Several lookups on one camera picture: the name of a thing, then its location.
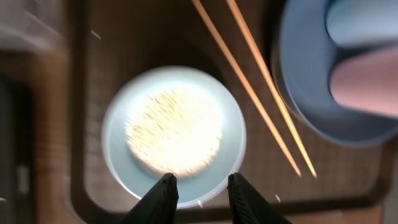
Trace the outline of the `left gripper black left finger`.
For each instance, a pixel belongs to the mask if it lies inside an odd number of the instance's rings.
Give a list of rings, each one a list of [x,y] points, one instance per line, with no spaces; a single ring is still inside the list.
[[[177,178],[166,173],[119,224],[173,224],[177,202]]]

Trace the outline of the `wooden chopstick right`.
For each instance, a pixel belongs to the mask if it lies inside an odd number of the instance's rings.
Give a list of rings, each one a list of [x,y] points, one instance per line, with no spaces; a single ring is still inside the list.
[[[285,105],[285,103],[283,102],[281,96],[279,95],[274,82],[272,80],[272,77],[270,75],[269,69],[259,51],[259,48],[244,20],[243,15],[241,14],[241,11],[239,10],[238,5],[236,4],[235,0],[227,0],[228,6],[231,9],[231,12],[233,13],[234,18],[236,19],[236,22],[238,23],[239,28],[241,29],[241,32],[243,33],[244,38],[246,39],[246,42],[257,62],[257,65],[260,68],[260,71],[272,93],[272,96],[275,99],[275,102],[277,103],[277,106],[279,107],[279,110],[282,114],[282,116],[284,117],[284,120],[305,160],[305,162],[308,165],[308,168],[310,169],[312,175],[314,176],[314,178],[317,178],[317,173],[313,167],[313,164],[307,154],[307,151],[303,145],[303,142],[299,136],[299,133],[294,125],[294,122],[292,121],[292,118],[290,117],[290,114],[287,110],[287,107]]]

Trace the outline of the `wooden chopstick left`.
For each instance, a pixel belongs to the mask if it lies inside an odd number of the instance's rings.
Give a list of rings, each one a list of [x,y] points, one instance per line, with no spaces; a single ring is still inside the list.
[[[239,78],[239,81],[242,83],[244,89],[248,93],[250,99],[254,103],[255,107],[257,108],[258,112],[262,116],[263,120],[267,124],[268,128],[270,129],[273,137],[277,141],[279,147],[281,148],[282,152],[284,153],[285,157],[289,161],[290,165],[293,167],[294,171],[297,173],[299,177],[302,176],[296,162],[294,161],[294,158],[292,157],[290,151],[288,150],[284,140],[282,139],[281,135],[279,134],[277,128],[275,127],[274,123],[272,122],[271,118],[267,114],[267,111],[261,104],[259,98],[255,94],[254,90],[252,89],[251,85],[249,84],[248,80],[246,79],[244,73],[240,69],[237,61],[234,59],[232,53],[229,51],[229,48],[225,44],[224,40],[220,36],[220,33],[217,31],[214,23],[211,21],[209,15],[205,11],[205,8],[201,4],[200,0],[192,0],[193,5],[195,6],[195,9],[199,13],[200,17],[202,18],[203,22],[207,26],[208,30],[210,31],[211,35],[215,39],[216,43],[218,44],[219,48],[223,52],[224,56],[226,57],[227,61],[229,64],[232,66],[234,72]]]

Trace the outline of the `light blue cup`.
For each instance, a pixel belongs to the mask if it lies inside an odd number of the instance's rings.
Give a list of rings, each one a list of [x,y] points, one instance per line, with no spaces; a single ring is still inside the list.
[[[397,0],[338,0],[326,14],[326,29],[342,48],[397,42]]]

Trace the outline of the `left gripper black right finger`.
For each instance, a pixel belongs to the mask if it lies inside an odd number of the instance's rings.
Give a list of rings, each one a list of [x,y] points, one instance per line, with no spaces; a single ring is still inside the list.
[[[228,197],[233,224],[291,224],[240,173],[229,175]]]

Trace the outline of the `pink cup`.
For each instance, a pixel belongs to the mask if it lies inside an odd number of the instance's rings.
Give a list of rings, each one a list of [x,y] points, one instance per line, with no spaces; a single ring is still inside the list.
[[[331,73],[330,93],[342,107],[397,118],[397,46],[340,62]]]

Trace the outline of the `wooden chopstick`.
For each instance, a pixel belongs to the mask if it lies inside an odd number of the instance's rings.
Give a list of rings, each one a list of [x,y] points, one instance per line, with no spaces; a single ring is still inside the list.
[[[259,51],[259,48],[244,20],[243,15],[241,14],[241,11],[239,10],[238,5],[236,4],[235,0],[227,0],[228,6],[231,9],[231,12],[233,13],[234,18],[236,19],[236,22],[238,23],[239,28],[241,29],[241,32],[243,33],[244,38],[246,39],[246,42],[257,62],[257,65],[260,68],[260,71],[272,93],[272,96],[275,99],[275,102],[277,103],[277,106],[279,107],[279,110],[282,114],[282,116],[284,117],[284,120],[305,160],[305,162],[308,165],[308,168],[310,169],[312,175],[314,176],[314,178],[317,178],[317,173],[313,167],[313,164],[307,154],[307,151],[303,145],[303,142],[299,136],[299,133],[294,125],[294,122],[292,121],[292,118],[290,117],[290,114],[287,110],[287,107],[285,105],[285,103],[283,102],[281,96],[279,95],[274,82],[272,80],[272,77],[270,75],[269,69]]]
[[[244,89],[248,93],[250,99],[254,103],[255,107],[257,108],[258,112],[262,116],[263,120],[267,124],[268,128],[270,129],[273,137],[277,141],[279,147],[281,148],[282,152],[284,153],[285,157],[289,161],[290,165],[293,167],[294,171],[297,173],[299,177],[302,176],[296,162],[294,161],[294,158],[292,157],[290,151],[288,150],[284,140],[282,139],[281,135],[279,134],[277,128],[275,127],[274,123],[272,122],[271,118],[267,114],[267,111],[261,104],[259,98],[255,94],[254,90],[252,89],[251,85],[249,84],[248,80],[246,79],[244,73],[240,69],[237,61],[234,59],[232,53],[229,51],[229,48],[225,44],[224,40],[220,36],[220,33],[217,31],[214,23],[211,21],[209,15],[205,11],[205,8],[201,4],[200,0],[192,0],[193,5],[195,6],[195,9],[199,13],[200,17],[202,18],[203,22],[207,26],[208,30],[210,31],[211,35],[215,39],[216,43],[218,44],[219,48],[223,52],[224,56],[226,57],[227,61],[229,64],[232,66],[234,72],[239,78],[239,81],[242,83]]]

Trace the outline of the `light blue bowl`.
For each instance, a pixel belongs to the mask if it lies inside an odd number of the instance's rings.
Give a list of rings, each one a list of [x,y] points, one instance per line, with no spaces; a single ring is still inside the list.
[[[241,167],[246,125],[229,90],[191,67],[165,66],[127,82],[104,116],[101,145],[117,182],[142,199],[167,173],[176,176],[178,208],[224,191]]]

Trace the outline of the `clear plastic bin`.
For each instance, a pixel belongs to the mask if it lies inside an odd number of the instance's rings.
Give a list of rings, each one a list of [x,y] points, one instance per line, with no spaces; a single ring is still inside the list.
[[[66,0],[1,0],[1,49],[52,49],[65,36]]]

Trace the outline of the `dark blue plate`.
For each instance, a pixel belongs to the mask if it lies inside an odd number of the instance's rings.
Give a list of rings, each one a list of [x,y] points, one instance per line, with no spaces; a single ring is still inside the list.
[[[337,144],[368,147],[397,135],[397,120],[350,110],[329,91],[330,73],[344,59],[366,49],[343,49],[325,27],[327,0],[286,1],[274,40],[272,68],[280,69],[290,108],[314,131]]]

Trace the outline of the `black tray bin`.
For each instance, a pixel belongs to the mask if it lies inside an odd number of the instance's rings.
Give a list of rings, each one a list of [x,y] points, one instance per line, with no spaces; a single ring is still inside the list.
[[[1,75],[1,224],[34,224],[34,102],[30,88]]]

